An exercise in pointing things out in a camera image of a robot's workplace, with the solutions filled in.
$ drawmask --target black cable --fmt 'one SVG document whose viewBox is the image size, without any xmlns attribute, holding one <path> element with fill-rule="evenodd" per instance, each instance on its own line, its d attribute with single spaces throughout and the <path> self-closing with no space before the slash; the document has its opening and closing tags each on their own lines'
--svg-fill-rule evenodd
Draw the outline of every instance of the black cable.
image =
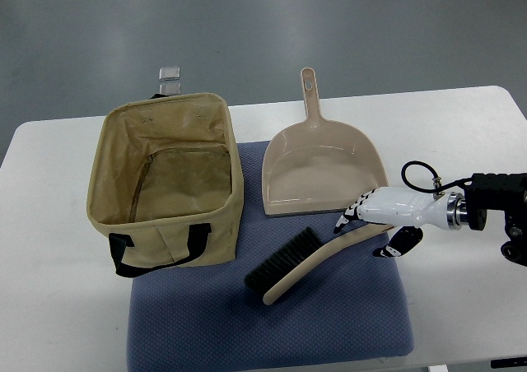
<svg viewBox="0 0 527 372">
<path fill-rule="evenodd" d="M 406 169 L 409 168 L 410 166 L 414 166 L 414 165 L 422 166 L 422 167 L 427 168 L 428 170 L 430 170 L 430 172 L 434 176 L 433 180 L 438 179 L 439 175 L 434 170 L 434 168 L 432 168 L 429 164 L 427 164 L 426 162 L 421 162 L 420 160 L 411 160 L 411 161 L 407 162 L 406 164 L 404 164 L 403 168 L 401 169 L 401 178 L 403 179 L 403 182 L 409 188 L 413 189 L 414 191 L 418 191 L 420 193 L 440 193 L 442 191 L 446 191 L 447 189 L 455 187 L 455 186 L 464 189 L 465 186 L 466 186 L 466 183 L 468 183 L 469 181 L 472 181 L 472 178 L 466 178 L 466 179 L 459 179 L 459 180 L 453 181 L 451 183 L 445 184 L 445 185 L 443 185 L 441 187 L 438 187 L 438 188 L 421 188 L 421 187 L 418 187 L 417 185 L 413 185 L 406 178 Z"/>
</svg>

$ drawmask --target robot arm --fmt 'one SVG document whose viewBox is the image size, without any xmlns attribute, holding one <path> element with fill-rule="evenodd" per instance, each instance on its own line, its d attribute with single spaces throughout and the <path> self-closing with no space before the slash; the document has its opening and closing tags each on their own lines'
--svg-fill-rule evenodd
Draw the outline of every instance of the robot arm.
<svg viewBox="0 0 527 372">
<path fill-rule="evenodd" d="M 406 180 L 410 165 L 422 165 L 434 174 L 434 189 L 415 187 Z M 468 179 L 441 186 L 441 179 L 427 164 L 408 162 L 403 181 L 411 188 L 376 188 L 361 195 L 339 218 L 334 233 L 349 222 L 362 220 L 372 224 L 390 224 L 402 228 L 381 249 L 377 257 L 399 257 L 422 239 L 421 226 L 431 224 L 444 230 L 483 230 L 487 209 L 505 212 L 505 232 L 509 241 L 501 247 L 508 260 L 527 266 L 527 174 L 473 174 Z M 444 193 L 453 186 L 461 193 Z"/>
</svg>

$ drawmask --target white table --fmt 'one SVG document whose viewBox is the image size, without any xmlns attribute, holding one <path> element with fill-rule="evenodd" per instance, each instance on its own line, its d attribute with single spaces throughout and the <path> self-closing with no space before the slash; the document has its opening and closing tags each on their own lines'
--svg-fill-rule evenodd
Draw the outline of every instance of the white table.
<svg viewBox="0 0 527 372">
<path fill-rule="evenodd" d="M 361 129 L 389 183 L 424 160 L 444 182 L 527 171 L 527 121 L 489 86 L 321 100 L 323 115 Z M 269 140 L 303 120 L 301 101 L 231 107 L 238 142 Z M 131 281 L 117 277 L 106 238 L 86 218 L 102 117 L 21 125 L 0 169 L 0 370 L 123 371 Z M 415 182 L 428 184 L 423 170 Z M 527 267 L 507 262 L 503 216 L 484 232 L 424 228 L 397 263 L 415 349 L 405 357 L 302 370 L 348 371 L 525 356 Z"/>
</svg>

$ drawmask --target black bristles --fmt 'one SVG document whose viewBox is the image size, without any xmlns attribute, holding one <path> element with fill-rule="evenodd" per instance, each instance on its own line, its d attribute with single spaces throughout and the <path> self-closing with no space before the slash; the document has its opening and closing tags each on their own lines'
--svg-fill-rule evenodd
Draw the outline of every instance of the black bristles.
<svg viewBox="0 0 527 372">
<path fill-rule="evenodd" d="M 324 244 L 308 226 L 245 276 L 245 285 L 264 296 L 296 266 Z"/>
</svg>

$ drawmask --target hand brush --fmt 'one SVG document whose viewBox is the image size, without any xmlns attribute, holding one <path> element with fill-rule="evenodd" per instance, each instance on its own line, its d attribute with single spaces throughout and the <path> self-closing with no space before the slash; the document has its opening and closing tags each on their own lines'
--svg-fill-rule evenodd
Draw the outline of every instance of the hand brush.
<svg viewBox="0 0 527 372">
<path fill-rule="evenodd" d="M 272 305 L 303 276 L 345 249 L 391 230 L 393 226 L 367 224 L 324 244 L 307 227 L 245 276 L 245 285 Z"/>
</svg>

